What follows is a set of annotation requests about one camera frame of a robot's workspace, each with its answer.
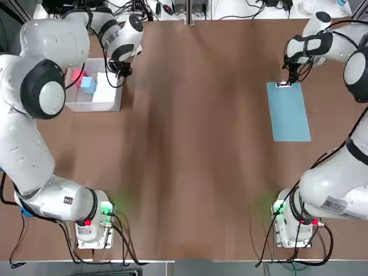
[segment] black cable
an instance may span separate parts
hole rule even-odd
[[[359,116],[358,120],[355,122],[352,130],[350,131],[349,133],[349,137],[351,137],[352,133],[356,130],[358,124],[360,123],[360,121],[362,120],[362,118],[364,117],[364,115],[368,112],[368,107],[366,107],[364,109],[364,111],[362,112],[362,114]],[[345,140],[344,142],[342,142],[340,144],[340,146],[338,146],[336,149],[334,149],[333,151],[331,151],[330,153],[326,154],[322,154],[318,159],[317,161],[310,167],[310,169],[313,169],[315,167],[317,167],[319,164],[322,164],[323,162],[325,162],[326,160],[328,160],[330,157],[334,156],[334,154],[336,154],[338,151],[340,151],[340,149],[342,149],[345,145]],[[274,216],[273,216],[273,219],[271,221],[271,224],[270,224],[270,227],[269,227],[269,230],[267,231],[267,234],[266,234],[266,238],[265,238],[265,241],[264,241],[264,244],[263,244],[263,249],[262,249],[262,254],[260,256],[260,259],[258,260],[258,263],[255,265],[255,267],[259,267],[259,265],[262,263],[262,260],[263,260],[263,256],[265,254],[265,249],[266,249],[266,244],[267,244],[267,241],[268,241],[268,238],[270,236],[270,232],[271,232],[271,229],[273,227],[273,224],[275,222],[275,219],[276,219],[276,216],[279,215],[279,211],[281,210],[281,208],[283,207],[284,203],[286,202],[287,198],[290,196],[290,194],[292,193],[292,191],[298,186],[298,184],[300,183],[300,179],[294,184],[294,186],[290,189],[290,191],[287,193],[286,197],[284,198],[284,200],[282,201],[280,207],[277,209],[277,211],[274,213]]]
[[[366,3],[366,1],[361,1],[361,4],[355,9],[355,12],[352,14],[351,18],[356,18],[355,16],[357,15],[357,13],[360,11],[360,9],[362,8],[362,6]]]
[[[6,34],[6,31],[5,31],[4,23],[2,22],[2,19],[1,18],[0,18],[0,24],[1,24],[2,31],[4,33],[5,39],[6,39],[6,52],[8,52],[9,51],[9,40],[7,38],[7,34]]]
[[[121,7],[121,6],[118,6],[118,5],[115,5],[114,3],[111,3],[110,1],[108,1],[108,0],[103,0],[104,2],[106,2],[106,3],[109,3],[109,4],[111,4],[111,5],[113,5],[114,7]]]
[[[17,252],[19,246],[22,244],[22,242],[24,240],[24,237],[27,235],[27,232],[28,232],[28,229],[29,229],[29,223],[28,223],[27,224],[27,229],[26,229],[26,231],[24,233],[24,236],[23,236],[24,226],[25,226],[23,211],[21,211],[21,217],[22,217],[22,231],[21,231],[21,234],[19,235],[17,245],[15,246],[15,248],[13,249],[13,251],[11,252],[10,257],[9,257],[9,263],[11,264],[12,269],[17,269],[18,267],[21,267],[21,266],[26,264],[26,263],[13,263],[14,255]]]
[[[223,20],[223,19],[229,18],[229,17],[235,17],[235,18],[240,18],[240,19],[244,19],[244,18],[252,18],[252,19],[254,19],[258,14],[260,14],[265,9],[265,3],[262,3],[261,7],[259,7],[259,6],[256,6],[256,5],[250,5],[247,0],[246,0],[246,2],[247,2],[247,5],[248,6],[257,7],[259,10],[255,14],[253,14],[251,16],[224,16],[224,17],[221,17],[219,20]]]
[[[157,15],[154,13],[154,11],[151,9],[151,7],[150,7],[150,5],[148,4],[147,0],[140,0],[140,1],[142,2],[142,4],[144,4],[144,2],[145,2],[146,7],[148,7],[148,8],[149,8],[149,10],[151,11],[151,13],[156,17],[157,21],[160,21],[160,20],[158,19]]]
[[[19,206],[18,204],[16,204],[13,201],[7,201],[7,200],[4,199],[4,183],[5,183],[5,178],[6,178],[6,173],[3,171],[2,178],[1,178],[1,183],[0,183],[0,201],[3,204],[6,204],[6,205]]]
[[[115,217],[117,219],[117,221],[119,223],[119,226],[120,226],[120,229],[121,229],[121,233],[122,233],[122,235],[124,235],[123,228],[122,228],[122,223],[121,223],[120,218],[117,215],[115,215],[115,214],[113,214],[113,217]],[[126,251],[126,254],[124,255],[124,243],[122,242],[122,266],[123,267],[127,267],[128,266],[128,265],[125,264],[125,260],[127,258],[128,252],[129,251],[127,250]]]
[[[262,11],[264,11],[265,9],[265,3],[263,3],[263,5],[261,6],[261,8],[259,9],[259,11],[252,17],[252,19],[254,19],[258,14],[260,14]]]
[[[27,20],[23,17],[23,15],[19,12],[19,10],[16,8],[16,6],[12,3],[12,1],[8,1],[11,6],[13,7],[13,9],[18,13],[18,15],[22,18],[23,22],[26,23]]]
[[[312,243],[312,240],[315,238],[315,236],[318,232],[318,229],[319,229],[319,227],[316,227],[316,230],[313,232],[312,236],[310,237],[308,243],[305,245],[304,248],[307,248]]]
[[[12,19],[16,20],[19,24],[23,25],[25,20],[16,14],[11,8],[6,6],[3,2],[0,1],[0,9],[3,10],[6,14],[8,14]]]
[[[69,84],[67,87],[65,87],[65,90],[69,89],[70,87],[72,87],[74,84],[76,84],[76,82],[81,78],[82,74],[83,74],[83,70],[85,69],[85,63],[83,63],[82,65],[82,69],[80,69],[80,73],[78,75],[78,77],[71,83]]]
[[[328,262],[328,260],[331,258],[332,251],[334,250],[334,244],[333,244],[334,236],[327,225],[324,225],[324,228],[327,230],[329,234],[329,240],[330,240],[329,250],[328,250],[328,254],[326,255],[326,257],[321,262],[317,262],[317,263],[304,262],[302,260],[295,260],[294,262],[300,263],[301,265],[306,265],[306,266],[322,266]]]
[[[304,208],[304,202],[303,202],[303,206],[301,208],[301,216],[303,216],[303,208]],[[301,221],[299,221],[299,225],[298,225],[298,230],[297,230],[297,236],[295,238],[295,246],[294,246],[294,254],[292,257],[292,262],[295,260],[295,258],[298,255],[298,247],[297,247],[297,243],[298,243],[298,237],[299,237],[299,232],[300,232],[300,225],[301,225]]]
[[[246,0],[246,2],[247,2],[247,5],[249,6],[249,7],[256,7],[256,8],[258,8],[258,9],[260,9],[262,6],[263,6],[263,4],[259,7],[259,6],[257,6],[257,5],[251,5],[251,4],[249,4],[249,2],[248,2],[248,0]]]
[[[113,15],[115,16],[115,18],[117,18],[122,13],[126,12],[126,10],[130,10],[132,8],[134,9],[134,4],[132,0],[130,0],[129,2],[122,5],[121,7],[118,6],[118,9],[113,13]]]
[[[185,14],[186,15],[186,13],[184,12],[184,11],[181,11],[181,12],[179,12],[179,13],[174,13],[173,15],[175,15],[175,16],[178,16],[178,15],[180,15],[180,14]]]
[[[136,265],[138,265],[138,266],[145,266],[145,265],[147,265],[147,264],[149,264],[149,263],[141,263],[141,262],[139,262],[139,260],[136,258],[136,256],[134,255],[134,253],[132,252],[132,249],[131,249],[131,247],[130,246],[128,246],[128,241],[127,241],[127,239],[125,238],[125,236],[122,234],[122,232],[120,231],[120,229],[119,228],[117,228],[115,225],[113,225],[113,228],[114,228],[114,230],[116,230],[116,232],[118,232],[119,233],[119,235],[121,236],[121,238],[122,238],[122,241],[125,243],[125,245],[126,245],[126,247],[128,248],[128,252],[129,252],[129,255],[131,256],[131,258],[132,258],[132,260],[134,261],[134,263],[136,264]]]
[[[299,76],[301,76],[301,75],[304,75],[305,73],[305,76],[304,76],[304,78],[302,78],[302,79],[299,79],[299,76],[298,76],[298,81],[299,82],[302,82],[302,81],[304,81],[305,80],[305,78],[306,77],[308,77],[308,75],[309,75],[309,73],[311,72],[311,70],[312,70],[312,67],[313,67],[313,62],[311,62],[310,64],[309,64],[309,67],[307,68],[307,70],[305,70],[305,72],[303,72],[303,73],[301,73]]]
[[[332,33],[334,33],[334,34],[336,34],[336,35],[338,35],[338,36],[341,36],[341,37],[345,38],[345,39],[346,39],[346,40],[348,40],[352,45],[354,45],[354,47],[355,47],[356,49],[358,49],[358,45],[355,43],[355,41],[354,41],[353,39],[351,39],[350,37],[348,37],[346,34],[339,33],[339,32],[337,32],[337,31],[335,31],[335,30],[333,30],[333,31],[332,31]]]
[[[91,31],[97,36],[97,40],[98,40],[98,42],[99,42],[99,45],[101,46],[101,49],[102,49],[102,53],[103,53],[103,59],[105,60],[105,74],[106,74],[106,78],[107,78],[107,80],[108,80],[108,83],[109,83],[109,85],[112,87],[112,88],[119,88],[119,87],[121,87],[121,86],[123,86],[124,84],[125,84],[125,82],[123,81],[122,82],[122,84],[120,84],[120,85],[118,85],[118,86],[114,86],[114,85],[112,85],[111,84],[111,82],[110,82],[110,80],[109,80],[109,76],[108,76],[108,62],[107,62],[107,59],[108,59],[108,57],[107,57],[107,54],[106,54],[106,52],[105,52],[105,48],[104,48],[104,45],[102,44],[102,42],[100,41],[100,39],[98,39],[98,35],[97,35],[97,32],[94,30],[94,29],[92,29],[92,28],[90,28],[91,29]]]
[[[20,7],[20,9],[22,10],[22,12],[28,17],[29,20],[32,20],[32,18],[28,15],[28,13],[26,13],[26,11],[23,9],[23,7],[19,4],[18,0],[14,0],[15,3],[18,5],[18,7]]]
[[[323,33],[325,30],[328,30],[329,28],[336,26],[336,25],[340,25],[342,23],[359,23],[359,24],[364,24],[364,25],[368,25],[367,21],[363,21],[363,20],[341,20],[335,23],[332,23],[330,26],[324,28],[323,30],[320,30],[317,34],[319,35],[320,33]]]

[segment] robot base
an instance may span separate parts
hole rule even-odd
[[[274,214],[281,206],[283,200],[277,200],[271,207],[271,213]],[[288,202],[284,203],[284,207],[280,209],[280,214],[276,216],[274,221],[274,236],[278,248],[307,248],[311,247],[308,241],[312,237],[312,224],[300,225],[298,242],[296,243],[296,234],[299,222],[291,217],[288,213]]]
[[[114,206],[107,195],[101,190],[94,190],[97,195],[98,206],[96,215],[91,224],[80,227],[75,224],[78,248],[80,249],[109,249],[113,245],[114,217],[108,213],[114,213]]]

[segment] barcode label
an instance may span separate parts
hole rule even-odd
[[[92,234],[92,227],[78,227],[78,234],[80,235],[89,235]]]
[[[336,214],[342,214],[347,206],[345,200],[337,200],[336,198],[328,196],[325,202],[322,204],[321,209],[334,212]]]

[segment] light blue board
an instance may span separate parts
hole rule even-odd
[[[310,142],[303,93],[300,83],[276,87],[267,82],[272,132],[275,142]]]

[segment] label sticker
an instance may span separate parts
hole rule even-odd
[[[80,235],[89,235],[92,234],[92,227],[78,227],[78,234]]]
[[[73,203],[72,197],[64,197],[64,203],[71,205]]]
[[[345,200],[337,200],[336,198],[328,196],[326,201],[322,204],[321,209],[334,212],[336,214],[342,214],[347,206]]]
[[[45,217],[50,217],[52,219],[62,220],[62,217],[57,214],[50,214],[47,212],[43,212],[42,215],[44,215]]]
[[[311,231],[311,227],[310,226],[307,226],[307,227],[300,226],[299,233],[308,233],[310,231]]]

